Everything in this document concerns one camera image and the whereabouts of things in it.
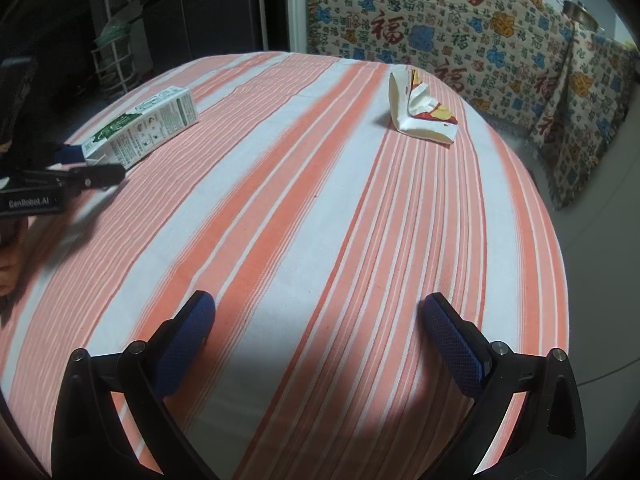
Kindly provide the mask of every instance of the human hand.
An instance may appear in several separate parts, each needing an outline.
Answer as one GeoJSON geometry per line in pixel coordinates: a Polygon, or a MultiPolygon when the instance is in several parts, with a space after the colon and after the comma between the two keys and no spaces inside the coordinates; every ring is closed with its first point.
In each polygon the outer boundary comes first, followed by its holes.
{"type": "Polygon", "coordinates": [[[27,236],[29,221],[20,218],[16,221],[14,236],[7,245],[0,247],[0,296],[6,296],[14,290],[24,263],[24,239],[27,236]]]}

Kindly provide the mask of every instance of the floor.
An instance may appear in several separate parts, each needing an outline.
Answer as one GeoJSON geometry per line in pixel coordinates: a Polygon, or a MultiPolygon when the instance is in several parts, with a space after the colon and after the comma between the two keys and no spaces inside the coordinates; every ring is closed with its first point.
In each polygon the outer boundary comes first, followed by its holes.
{"type": "Polygon", "coordinates": [[[560,211],[552,210],[545,171],[526,146],[525,132],[485,117],[532,173],[562,247],[569,287],[570,358],[584,414],[588,470],[609,449],[640,401],[640,309],[635,295],[640,269],[638,92],[631,108],[583,199],[560,211]]]}

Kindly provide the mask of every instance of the table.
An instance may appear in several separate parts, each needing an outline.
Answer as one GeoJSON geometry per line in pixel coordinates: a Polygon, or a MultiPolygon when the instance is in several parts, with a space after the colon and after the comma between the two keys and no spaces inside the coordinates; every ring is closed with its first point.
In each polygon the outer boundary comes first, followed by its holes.
{"type": "Polygon", "coordinates": [[[527,171],[431,75],[460,122],[455,142],[394,131],[389,70],[279,52],[208,57],[72,137],[171,84],[191,88],[200,114],[119,189],[32,222],[2,319],[0,388],[46,468],[69,353],[147,339],[197,289],[214,295],[216,322],[166,403],[222,479],[416,478],[469,407],[416,323],[434,290],[489,340],[567,348],[562,256],[527,171]]]}

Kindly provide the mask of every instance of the metal pot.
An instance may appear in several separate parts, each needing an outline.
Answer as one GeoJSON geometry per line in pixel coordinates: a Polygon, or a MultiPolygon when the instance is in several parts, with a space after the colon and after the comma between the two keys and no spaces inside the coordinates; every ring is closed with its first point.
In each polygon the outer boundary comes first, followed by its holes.
{"type": "Polygon", "coordinates": [[[581,3],[573,3],[571,0],[558,0],[562,4],[562,13],[574,22],[581,23],[587,30],[598,32],[598,21],[587,12],[587,8],[581,3]]]}

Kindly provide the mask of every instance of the blue gripper pad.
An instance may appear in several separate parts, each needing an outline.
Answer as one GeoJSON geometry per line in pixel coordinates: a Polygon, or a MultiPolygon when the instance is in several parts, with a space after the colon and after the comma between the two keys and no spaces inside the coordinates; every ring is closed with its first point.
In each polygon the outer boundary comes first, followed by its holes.
{"type": "Polygon", "coordinates": [[[480,342],[472,340],[475,336],[465,325],[467,322],[439,292],[424,299],[422,322],[462,394],[479,399],[491,359],[486,350],[478,348],[480,342]]]}
{"type": "Polygon", "coordinates": [[[82,146],[70,146],[64,144],[62,148],[53,154],[53,162],[57,164],[81,164],[84,162],[82,146]]]}
{"type": "Polygon", "coordinates": [[[169,321],[154,364],[154,393],[158,399],[173,395],[196,353],[206,340],[216,317],[216,306],[208,292],[196,291],[169,321]]]}

